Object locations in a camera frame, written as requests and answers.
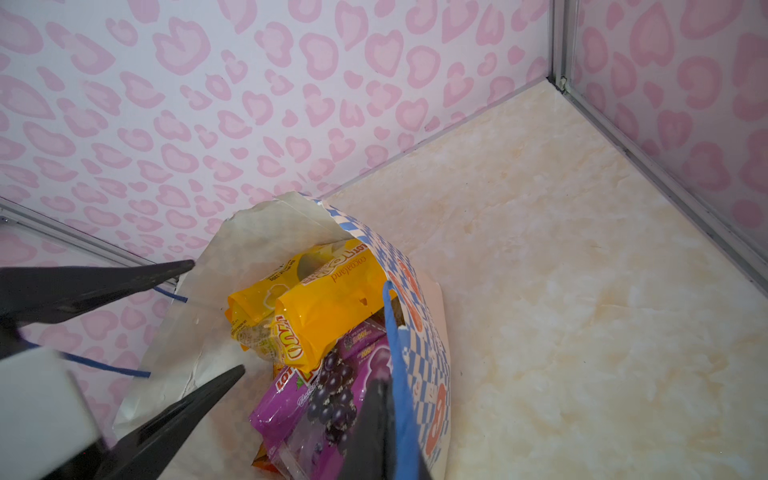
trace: beige marble surface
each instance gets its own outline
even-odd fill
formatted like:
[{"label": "beige marble surface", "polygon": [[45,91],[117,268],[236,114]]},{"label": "beige marble surface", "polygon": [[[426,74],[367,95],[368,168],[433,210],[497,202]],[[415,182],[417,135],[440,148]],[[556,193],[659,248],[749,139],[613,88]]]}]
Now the beige marble surface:
[{"label": "beige marble surface", "polygon": [[549,84],[329,201],[443,288],[446,478],[768,478],[768,300]]}]

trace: bag handle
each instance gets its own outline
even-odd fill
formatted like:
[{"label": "bag handle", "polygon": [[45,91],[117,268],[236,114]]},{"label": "bag handle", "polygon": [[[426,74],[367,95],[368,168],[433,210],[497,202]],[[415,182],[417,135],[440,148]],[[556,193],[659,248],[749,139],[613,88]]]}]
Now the bag handle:
[{"label": "bag handle", "polygon": [[389,292],[397,291],[392,282],[384,283],[384,318],[389,350],[392,352],[392,399],[395,403],[395,446],[397,462],[395,468],[396,480],[416,480],[419,478],[419,434],[413,415],[413,394],[408,386],[408,371],[406,361],[402,358],[400,335],[392,310]]},{"label": "bag handle", "polygon": [[[32,343],[25,339],[20,339],[19,342],[26,345],[29,349],[36,349],[41,346],[37,343]],[[94,369],[104,370],[105,372],[122,373],[123,375],[136,376],[142,379],[148,379],[149,375],[151,375],[151,373],[145,372],[144,370],[124,369],[119,366],[112,366],[108,365],[107,363],[97,362],[96,360],[89,359],[87,356],[79,356],[66,352],[59,352],[58,354],[61,355],[64,360],[90,366]]]}]

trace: paper gift bag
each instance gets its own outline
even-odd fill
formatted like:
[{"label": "paper gift bag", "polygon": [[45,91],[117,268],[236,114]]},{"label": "paper gift bag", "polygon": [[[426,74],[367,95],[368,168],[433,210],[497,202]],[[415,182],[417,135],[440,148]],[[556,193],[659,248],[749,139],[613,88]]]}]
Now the paper gift bag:
[{"label": "paper gift bag", "polygon": [[141,362],[115,419],[118,438],[229,368],[242,379],[214,406],[162,478],[266,478],[251,466],[261,437],[248,415],[272,382],[272,363],[230,338],[227,296],[271,273],[307,248],[356,237],[367,244],[396,288],[406,325],[397,330],[412,418],[423,458],[441,480],[450,442],[450,355],[439,286],[417,275],[408,258],[366,225],[319,200],[292,192],[225,221],[177,294]]}]

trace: plastic wrapper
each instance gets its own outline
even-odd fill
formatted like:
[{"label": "plastic wrapper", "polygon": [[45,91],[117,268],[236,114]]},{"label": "plastic wrapper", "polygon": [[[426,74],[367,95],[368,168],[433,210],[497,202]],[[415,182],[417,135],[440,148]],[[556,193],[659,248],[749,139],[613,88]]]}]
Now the plastic wrapper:
[{"label": "plastic wrapper", "polygon": [[341,335],[384,307],[386,275],[371,250],[351,239],[334,255],[280,296],[273,315],[255,326],[233,323],[233,337],[265,359],[316,369]]},{"label": "plastic wrapper", "polygon": [[304,414],[273,458],[275,466],[294,480],[336,478],[344,463],[367,385],[373,379],[388,379],[391,374],[392,360],[386,336],[346,359],[332,351],[323,362]]},{"label": "plastic wrapper", "polygon": [[347,240],[315,245],[277,267],[272,273],[245,290],[227,297],[229,308],[224,313],[232,324],[232,337],[246,327],[256,326],[275,311],[277,299],[301,280],[333,260]]},{"label": "plastic wrapper", "polygon": [[256,454],[256,458],[253,459],[251,466],[258,468],[259,470],[264,470],[265,472],[280,473],[280,470],[278,470],[275,465],[272,465],[270,457],[266,454],[266,446],[264,446],[263,442],[261,443],[261,446],[259,446],[259,452]]},{"label": "plastic wrapper", "polygon": [[[338,438],[333,445],[326,440],[325,454],[318,452],[315,462],[322,461],[322,466],[314,468],[310,456],[310,463],[303,465],[300,470],[307,472],[307,475],[317,470],[319,475],[328,468],[336,473],[341,468],[343,460],[337,445],[343,440],[343,434],[353,426],[356,413],[362,405],[365,384],[371,376],[369,363],[372,355],[375,353],[377,359],[373,362],[377,368],[374,376],[386,377],[391,371],[386,330],[375,318],[360,323],[339,339],[313,376],[310,385],[305,383],[296,386],[299,383],[294,381],[303,378],[301,372],[284,369],[284,378],[281,376],[275,380],[251,414],[251,425],[262,434],[269,459],[287,478],[335,478],[304,477],[305,474],[296,470],[297,462],[304,460],[302,454],[306,456],[306,449],[317,447],[319,440],[315,438],[326,435],[328,431]],[[337,411],[336,424],[322,423],[320,416],[333,416],[333,410]],[[338,416],[341,410],[343,422]]]}]

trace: pink leopard print wall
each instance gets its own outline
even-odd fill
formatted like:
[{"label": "pink leopard print wall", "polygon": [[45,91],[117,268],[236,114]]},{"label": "pink leopard print wall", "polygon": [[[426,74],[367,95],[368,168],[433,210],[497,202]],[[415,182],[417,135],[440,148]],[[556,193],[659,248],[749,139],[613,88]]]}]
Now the pink leopard print wall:
[{"label": "pink leopard print wall", "polygon": [[582,0],[572,83],[768,253],[768,0]]},{"label": "pink leopard print wall", "polygon": [[3,2],[0,196],[195,258],[233,212],[329,192],[544,76],[548,5]]}]

